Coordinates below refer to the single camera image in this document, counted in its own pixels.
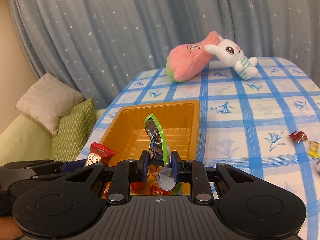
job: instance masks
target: tablecloth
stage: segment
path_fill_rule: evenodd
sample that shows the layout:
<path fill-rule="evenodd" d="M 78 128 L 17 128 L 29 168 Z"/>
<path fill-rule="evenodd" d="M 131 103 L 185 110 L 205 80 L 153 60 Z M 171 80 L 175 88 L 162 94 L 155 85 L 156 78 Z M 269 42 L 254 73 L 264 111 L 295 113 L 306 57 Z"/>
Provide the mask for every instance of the tablecloth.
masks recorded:
<path fill-rule="evenodd" d="M 307 208 L 299 236 L 318 239 L 318 160 L 307 154 L 308 141 L 296 144 L 288 135 L 302 130 L 320 142 L 320 89 L 284 58 L 258 58 L 257 68 L 247 81 L 219 61 L 185 83 L 172 82 L 164 68 L 139 73 L 97 121 L 77 159 L 87 157 L 123 106 L 198 99 L 196 159 L 213 167 L 226 162 L 295 193 Z"/>

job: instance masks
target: white pillow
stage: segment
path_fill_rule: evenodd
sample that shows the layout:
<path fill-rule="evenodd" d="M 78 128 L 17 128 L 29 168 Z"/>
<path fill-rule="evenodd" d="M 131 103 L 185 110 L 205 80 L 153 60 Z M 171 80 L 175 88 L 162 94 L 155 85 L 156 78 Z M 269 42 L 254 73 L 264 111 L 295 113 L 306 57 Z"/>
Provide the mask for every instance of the white pillow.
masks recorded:
<path fill-rule="evenodd" d="M 19 99 L 16 109 L 40 122 L 54 135 L 59 119 L 83 99 L 80 92 L 47 73 Z"/>

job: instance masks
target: crosshair symbol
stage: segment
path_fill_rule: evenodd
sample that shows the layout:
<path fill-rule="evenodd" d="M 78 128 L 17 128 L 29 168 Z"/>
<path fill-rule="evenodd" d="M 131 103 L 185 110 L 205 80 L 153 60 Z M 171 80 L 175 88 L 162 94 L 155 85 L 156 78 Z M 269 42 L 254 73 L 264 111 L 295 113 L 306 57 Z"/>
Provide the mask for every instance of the crosshair symbol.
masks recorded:
<path fill-rule="evenodd" d="M 164 201 L 164 199 L 163 199 L 163 198 L 157 198 L 156 201 L 157 201 L 158 203 L 162 203 L 162 202 Z"/>

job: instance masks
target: orange plastic tray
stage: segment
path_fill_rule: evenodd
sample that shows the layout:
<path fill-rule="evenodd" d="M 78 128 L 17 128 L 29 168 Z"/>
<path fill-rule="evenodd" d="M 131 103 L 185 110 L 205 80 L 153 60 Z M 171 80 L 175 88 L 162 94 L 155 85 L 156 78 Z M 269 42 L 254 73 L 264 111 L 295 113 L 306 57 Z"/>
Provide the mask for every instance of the orange plastic tray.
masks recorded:
<path fill-rule="evenodd" d="M 182 160 L 196 157 L 200 102 L 185 100 L 148 105 L 127 106 L 119 110 L 100 143 L 118 152 L 109 162 L 116 166 L 119 161 L 139 159 L 148 150 L 150 139 L 144 130 L 144 120 L 154 114 L 163 128 L 170 151 L 177 151 Z M 149 176 L 140 194 L 148 195 L 153 177 Z M 182 188 L 188 194 L 187 185 Z"/>

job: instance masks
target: green plush base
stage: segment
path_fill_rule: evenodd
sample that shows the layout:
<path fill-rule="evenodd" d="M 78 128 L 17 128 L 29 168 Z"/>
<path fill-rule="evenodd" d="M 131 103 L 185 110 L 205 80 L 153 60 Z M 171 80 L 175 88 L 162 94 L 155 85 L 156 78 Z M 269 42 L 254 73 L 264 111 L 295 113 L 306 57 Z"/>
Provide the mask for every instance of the green plush base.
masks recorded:
<path fill-rule="evenodd" d="M 167 57 L 167 65 L 165 66 L 165 73 L 167 74 L 167 76 L 168 76 L 172 81 L 174 81 L 174 82 L 176 82 L 176 83 L 184 82 L 184 80 L 183 80 L 183 81 L 176 81 L 176 80 L 174 79 L 173 73 L 172 73 L 172 71 L 170 70 L 170 67 L 169 67 L 169 56 Z"/>

